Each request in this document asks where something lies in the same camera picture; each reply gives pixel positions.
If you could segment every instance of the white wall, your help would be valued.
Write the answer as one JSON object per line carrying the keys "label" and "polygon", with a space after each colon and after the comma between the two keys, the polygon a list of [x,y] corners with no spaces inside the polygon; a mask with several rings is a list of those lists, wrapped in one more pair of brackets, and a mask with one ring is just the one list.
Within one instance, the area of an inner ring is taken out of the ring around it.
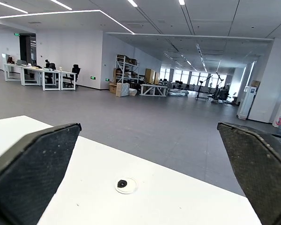
{"label": "white wall", "polygon": [[37,34],[37,64],[45,60],[71,72],[73,64],[81,68],[77,84],[100,89],[103,32],[100,30],[41,31]]}
{"label": "white wall", "polygon": [[3,69],[2,53],[9,54],[13,57],[13,60],[17,62],[20,59],[20,40],[19,37],[13,33],[0,33],[0,69]]}
{"label": "white wall", "polygon": [[109,82],[105,81],[106,78],[113,81],[113,69],[116,66],[117,55],[133,58],[134,49],[133,46],[113,36],[103,34],[101,89],[108,89]]}
{"label": "white wall", "polygon": [[251,108],[249,119],[273,122],[272,114],[281,95],[281,38],[273,43],[261,79],[261,84]]}
{"label": "white wall", "polygon": [[134,58],[137,59],[140,64],[140,74],[144,75],[146,68],[153,69],[158,73],[160,72],[162,62],[138,48],[135,48]]}
{"label": "white wall", "polygon": [[101,89],[108,88],[109,83],[105,81],[106,78],[109,78],[111,81],[113,80],[113,69],[116,66],[116,57],[118,54],[136,59],[140,65],[139,74],[141,75],[145,74],[146,68],[160,72],[160,60],[107,34],[103,34],[102,53]]}

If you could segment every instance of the ceiling beam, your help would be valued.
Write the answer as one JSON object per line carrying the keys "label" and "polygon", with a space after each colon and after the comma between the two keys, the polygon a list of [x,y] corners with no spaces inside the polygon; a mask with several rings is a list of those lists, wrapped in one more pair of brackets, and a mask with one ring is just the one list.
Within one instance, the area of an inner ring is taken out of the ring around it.
{"label": "ceiling beam", "polygon": [[148,37],[180,37],[180,38],[191,38],[191,39],[220,39],[220,40],[249,40],[249,41],[260,41],[260,42],[272,42],[273,38],[258,38],[258,37],[231,37],[231,36],[207,36],[207,35],[179,35],[179,34],[130,34],[120,32],[106,32],[111,35],[134,35],[134,36],[148,36]]}

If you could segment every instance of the white table surface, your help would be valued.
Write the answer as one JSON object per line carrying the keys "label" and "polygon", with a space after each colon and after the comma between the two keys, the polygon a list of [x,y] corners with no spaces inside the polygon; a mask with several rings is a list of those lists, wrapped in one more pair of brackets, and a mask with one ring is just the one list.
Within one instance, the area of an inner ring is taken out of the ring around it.
{"label": "white table surface", "polygon": [[[23,135],[49,127],[26,116],[0,120],[0,155]],[[135,193],[115,190],[123,177],[138,182]],[[243,196],[79,136],[66,175],[38,224],[261,223]]]}
{"label": "white table surface", "polygon": [[46,69],[36,69],[36,68],[32,68],[32,67],[26,67],[26,66],[19,66],[16,64],[12,64],[12,63],[5,63],[5,66],[10,66],[10,67],[16,67],[16,68],[23,68],[23,69],[27,69],[27,70],[33,70],[33,71],[39,71],[39,72],[46,72],[46,73],[54,73],[54,74],[58,74],[58,73],[62,73],[62,74],[71,74],[71,75],[75,75],[76,73],[71,73],[71,72],[67,72],[67,71],[59,71],[59,70],[46,70]]}

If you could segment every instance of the office chair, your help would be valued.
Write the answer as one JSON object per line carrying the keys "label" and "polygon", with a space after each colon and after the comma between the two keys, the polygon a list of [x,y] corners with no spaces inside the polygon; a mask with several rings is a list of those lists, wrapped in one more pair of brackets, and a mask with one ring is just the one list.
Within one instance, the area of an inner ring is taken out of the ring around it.
{"label": "office chair", "polygon": [[[46,68],[56,70],[55,63],[46,63]],[[53,83],[52,75],[52,73],[45,73],[45,79],[47,80],[47,83]]]}
{"label": "office chair", "polygon": [[[80,70],[81,70],[81,68],[79,68],[79,65],[77,65],[77,64],[73,65],[72,73],[76,73],[76,80],[75,80],[75,82],[77,82],[77,80],[78,80],[78,75],[80,73]],[[70,80],[70,83],[64,83],[65,85],[67,85],[68,87],[69,86],[73,86],[73,81],[74,81],[74,75],[73,74],[70,74],[69,77],[66,74],[66,76],[64,76],[63,78]]]}

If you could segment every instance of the pillar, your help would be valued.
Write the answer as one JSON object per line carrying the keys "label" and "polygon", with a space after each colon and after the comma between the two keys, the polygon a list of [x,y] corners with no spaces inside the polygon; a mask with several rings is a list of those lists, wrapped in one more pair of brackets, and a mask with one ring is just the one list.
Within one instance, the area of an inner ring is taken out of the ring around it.
{"label": "pillar", "polygon": [[169,81],[173,81],[173,78],[174,78],[174,69],[170,69],[170,77],[169,77]]}
{"label": "pillar", "polygon": [[236,68],[234,71],[234,74],[232,76],[231,86],[229,90],[229,95],[233,96],[234,93],[236,93],[236,96],[238,96],[238,92],[240,89],[242,77],[244,75],[245,68]]}
{"label": "pillar", "polygon": [[281,38],[274,40],[269,57],[265,57],[260,68],[259,77],[262,79],[249,119],[271,123],[272,114],[281,95]]}

